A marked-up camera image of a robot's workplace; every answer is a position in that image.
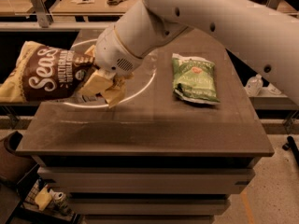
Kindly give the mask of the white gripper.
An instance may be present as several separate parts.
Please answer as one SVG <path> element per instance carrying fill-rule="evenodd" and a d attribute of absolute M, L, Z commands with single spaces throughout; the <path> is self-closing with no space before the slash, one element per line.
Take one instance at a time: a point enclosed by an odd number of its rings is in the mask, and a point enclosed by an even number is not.
<path fill-rule="evenodd" d="M 137 58 L 121 43 L 114 23 L 98 36 L 94 54 L 95 64 L 102 69 L 94 71 L 78 93 L 91 97 L 102 92 L 108 107 L 112 108 L 124 99 L 126 81 L 134 77 L 131 73 L 143 59 Z"/>

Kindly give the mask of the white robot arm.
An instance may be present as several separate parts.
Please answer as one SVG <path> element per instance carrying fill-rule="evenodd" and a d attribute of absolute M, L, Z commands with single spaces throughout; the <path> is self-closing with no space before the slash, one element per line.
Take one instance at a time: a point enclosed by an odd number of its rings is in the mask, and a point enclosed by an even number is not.
<path fill-rule="evenodd" d="M 199 29 L 299 104 L 299 20 L 250 0 L 140 0 L 99 35 L 95 64 L 125 76 Z"/>

